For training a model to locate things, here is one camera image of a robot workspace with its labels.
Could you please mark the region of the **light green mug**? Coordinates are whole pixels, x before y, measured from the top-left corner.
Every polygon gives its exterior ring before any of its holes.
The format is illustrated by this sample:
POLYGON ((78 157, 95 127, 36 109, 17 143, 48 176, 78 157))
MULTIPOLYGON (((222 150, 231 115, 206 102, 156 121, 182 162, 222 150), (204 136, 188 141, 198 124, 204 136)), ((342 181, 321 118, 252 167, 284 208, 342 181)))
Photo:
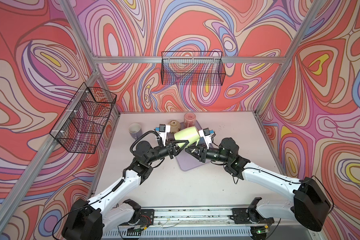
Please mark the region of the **light green mug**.
POLYGON ((177 141, 185 141, 185 140, 189 141, 186 148, 193 144, 197 145, 200 141, 199 130, 195 126, 188 127, 175 133, 174 138, 177 141))

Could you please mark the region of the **lavender mug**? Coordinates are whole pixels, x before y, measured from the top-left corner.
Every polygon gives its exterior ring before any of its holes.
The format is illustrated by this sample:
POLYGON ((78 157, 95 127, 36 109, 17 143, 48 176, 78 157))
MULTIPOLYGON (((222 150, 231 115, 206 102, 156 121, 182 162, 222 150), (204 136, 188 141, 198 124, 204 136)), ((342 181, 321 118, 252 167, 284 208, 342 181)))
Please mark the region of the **lavender mug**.
POLYGON ((131 137, 134 139, 134 140, 137 140, 139 139, 143 132, 142 132, 142 127, 140 124, 138 123, 132 123, 130 126, 129 126, 129 133, 131 135, 131 137))

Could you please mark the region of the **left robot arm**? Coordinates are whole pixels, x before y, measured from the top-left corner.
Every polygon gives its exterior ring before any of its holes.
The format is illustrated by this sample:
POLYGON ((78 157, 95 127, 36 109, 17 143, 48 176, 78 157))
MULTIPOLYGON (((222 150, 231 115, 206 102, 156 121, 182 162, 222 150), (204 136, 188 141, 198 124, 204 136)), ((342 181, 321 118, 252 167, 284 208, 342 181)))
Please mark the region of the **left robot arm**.
POLYGON ((166 133, 148 131, 130 147, 133 155, 131 164, 123 170, 122 177, 98 195, 84 201, 77 200, 62 228, 66 240, 100 240, 103 235, 121 224, 139 222, 141 206, 135 201, 123 198, 139 187, 153 171, 152 163, 177 156, 192 142, 182 132, 173 139, 166 133))

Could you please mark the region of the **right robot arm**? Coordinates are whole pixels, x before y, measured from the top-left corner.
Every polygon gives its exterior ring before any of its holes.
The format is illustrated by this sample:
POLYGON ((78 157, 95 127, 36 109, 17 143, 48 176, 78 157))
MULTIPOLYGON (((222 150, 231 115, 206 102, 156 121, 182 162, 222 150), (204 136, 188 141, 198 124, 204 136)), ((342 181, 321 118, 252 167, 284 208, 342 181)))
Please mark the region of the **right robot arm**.
POLYGON ((232 177, 256 183, 284 197, 284 201, 275 202, 258 199, 255 211, 265 219, 296 220, 305 228, 320 232, 333 209, 317 177, 301 180, 262 168, 241 157, 239 146, 232 138, 224 138, 218 148, 191 145, 185 151, 200 162, 220 162, 232 177))

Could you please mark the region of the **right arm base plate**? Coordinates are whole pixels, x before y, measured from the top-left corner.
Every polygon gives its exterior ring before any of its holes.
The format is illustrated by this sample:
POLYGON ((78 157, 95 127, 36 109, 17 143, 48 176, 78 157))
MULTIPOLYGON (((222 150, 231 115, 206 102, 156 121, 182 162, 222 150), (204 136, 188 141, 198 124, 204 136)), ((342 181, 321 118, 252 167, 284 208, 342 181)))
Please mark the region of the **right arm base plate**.
POLYGON ((233 208, 232 215, 229 217, 235 224, 266 224, 272 225, 273 218, 262 217, 257 209, 253 208, 233 208))

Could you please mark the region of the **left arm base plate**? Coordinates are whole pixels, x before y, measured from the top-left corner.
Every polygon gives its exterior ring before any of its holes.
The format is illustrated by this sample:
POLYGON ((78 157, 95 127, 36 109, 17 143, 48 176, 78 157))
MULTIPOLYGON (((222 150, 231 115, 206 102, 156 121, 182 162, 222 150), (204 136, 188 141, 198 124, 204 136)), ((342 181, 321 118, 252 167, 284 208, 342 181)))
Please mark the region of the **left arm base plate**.
POLYGON ((154 209, 142 209, 139 215, 134 215, 129 222, 123 223, 122 226, 149 227, 154 223, 154 216, 154 209))

